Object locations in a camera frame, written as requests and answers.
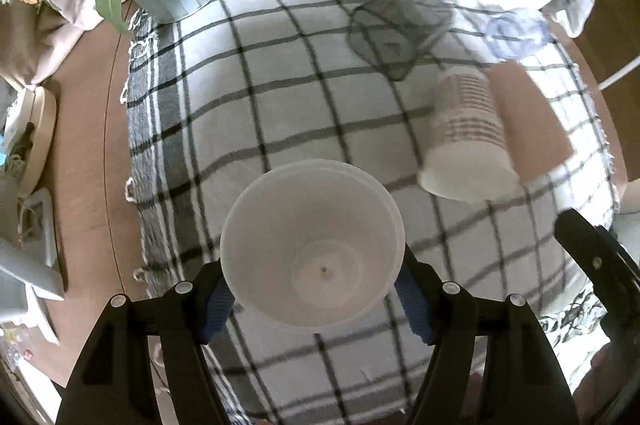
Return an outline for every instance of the black and white checkered cloth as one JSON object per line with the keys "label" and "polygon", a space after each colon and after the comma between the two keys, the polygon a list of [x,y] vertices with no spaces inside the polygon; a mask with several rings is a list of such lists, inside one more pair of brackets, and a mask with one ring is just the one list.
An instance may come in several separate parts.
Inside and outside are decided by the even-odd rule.
{"label": "black and white checkered cloth", "polygon": [[[481,31],[499,2],[443,0],[455,11],[452,29],[391,82],[346,42],[363,1],[213,0],[174,24],[135,18],[127,110],[150,293],[217,257],[226,214],[261,174],[330,158],[388,188],[407,242],[444,280],[475,296],[522,293],[541,312],[564,306],[583,283],[553,238],[556,215],[574,206],[608,227],[616,205],[606,138],[577,67],[557,41],[522,61],[570,135],[575,155],[564,166],[499,202],[437,198],[415,179],[430,83],[452,65],[495,62]],[[322,335],[279,331],[236,308],[211,350],[235,423],[304,425],[408,408],[431,354],[395,293]]]}

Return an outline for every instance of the paper cup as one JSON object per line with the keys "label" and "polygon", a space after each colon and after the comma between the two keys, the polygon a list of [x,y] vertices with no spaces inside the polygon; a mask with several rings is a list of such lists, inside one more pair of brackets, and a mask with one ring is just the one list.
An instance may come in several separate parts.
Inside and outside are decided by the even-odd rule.
{"label": "paper cup", "polygon": [[431,144],[418,185],[443,198],[479,202],[518,188],[487,79],[475,68],[443,72],[435,88]]}
{"label": "paper cup", "polygon": [[220,243],[240,304],[302,333],[364,315],[391,290],[403,257],[402,218],[385,187],[330,160],[261,176],[231,208]]}

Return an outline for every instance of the white plastic bowl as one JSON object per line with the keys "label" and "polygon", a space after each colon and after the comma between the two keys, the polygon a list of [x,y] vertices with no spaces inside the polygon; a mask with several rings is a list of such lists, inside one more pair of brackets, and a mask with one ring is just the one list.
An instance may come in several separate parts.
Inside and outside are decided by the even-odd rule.
{"label": "white plastic bowl", "polygon": [[278,328],[318,333],[364,315],[391,290],[404,225],[372,176],[307,160],[271,170],[242,193],[220,255],[242,306]]}

